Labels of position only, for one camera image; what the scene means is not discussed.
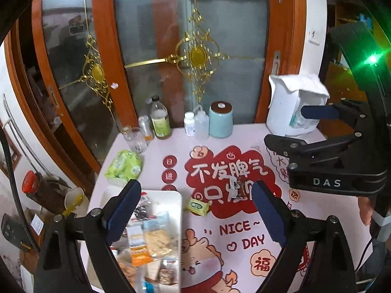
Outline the person right hand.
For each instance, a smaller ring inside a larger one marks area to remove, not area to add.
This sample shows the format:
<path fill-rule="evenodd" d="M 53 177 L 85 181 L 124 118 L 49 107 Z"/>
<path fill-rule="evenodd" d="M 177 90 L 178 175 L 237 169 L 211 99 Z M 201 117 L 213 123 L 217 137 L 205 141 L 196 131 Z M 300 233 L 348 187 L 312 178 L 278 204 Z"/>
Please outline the person right hand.
<path fill-rule="evenodd" d="M 371 222 L 374 208 L 371 199 L 367 197 L 358 197 L 359 215 L 362 223 L 368 226 Z"/>

